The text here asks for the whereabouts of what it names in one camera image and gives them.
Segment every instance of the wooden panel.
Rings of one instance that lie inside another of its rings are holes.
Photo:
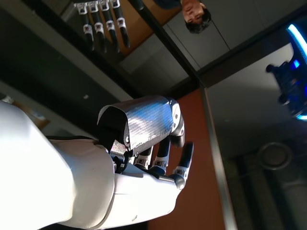
[[[194,142],[192,166],[187,185],[179,194],[174,211],[150,220],[148,230],[224,230],[201,92],[194,91],[178,102],[185,120],[186,140]],[[167,174],[175,169],[180,156],[181,149],[172,147]],[[159,198],[154,198],[158,205]]]

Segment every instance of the ceiling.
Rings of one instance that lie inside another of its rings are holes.
[[[224,158],[231,158],[270,141],[307,131],[307,123],[292,119],[277,100],[279,87],[267,65],[291,60],[290,44],[208,89],[214,125]]]
[[[213,23],[201,34],[186,29],[181,13],[164,29],[199,70],[252,36],[290,14],[307,0],[203,0]],[[155,35],[138,46],[121,63],[147,94],[164,93],[188,76]]]
[[[121,56],[110,60],[120,64],[130,81],[141,94],[164,94],[187,79],[186,72],[146,26],[127,0],[121,0],[130,34],[131,49],[122,49]],[[68,0],[44,0],[57,14]],[[165,11],[153,0],[144,0],[155,17],[164,24],[165,31],[174,40],[195,70],[206,67],[219,57],[231,53],[238,45],[267,29],[307,0],[203,0],[212,13],[213,23],[201,34],[190,34],[180,9]],[[70,20],[74,29],[81,27]]]

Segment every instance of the orange wall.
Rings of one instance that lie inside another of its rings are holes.
[[[201,92],[196,90],[178,102],[185,121],[186,141],[194,142],[189,178],[179,194],[174,211],[150,220],[148,230],[224,230]],[[172,174],[180,156],[181,150],[172,147],[167,175]]]

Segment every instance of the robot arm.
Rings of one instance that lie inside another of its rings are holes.
[[[103,108],[98,140],[47,140],[6,103],[0,103],[0,123],[3,227],[16,219],[26,230],[52,223],[93,230],[139,223],[170,213],[186,184],[192,143],[173,174],[165,175],[170,144],[184,143],[183,118],[172,99],[145,97]],[[160,141],[149,167],[152,146]],[[23,190],[16,192],[20,184]],[[149,197],[158,197],[150,208]]]

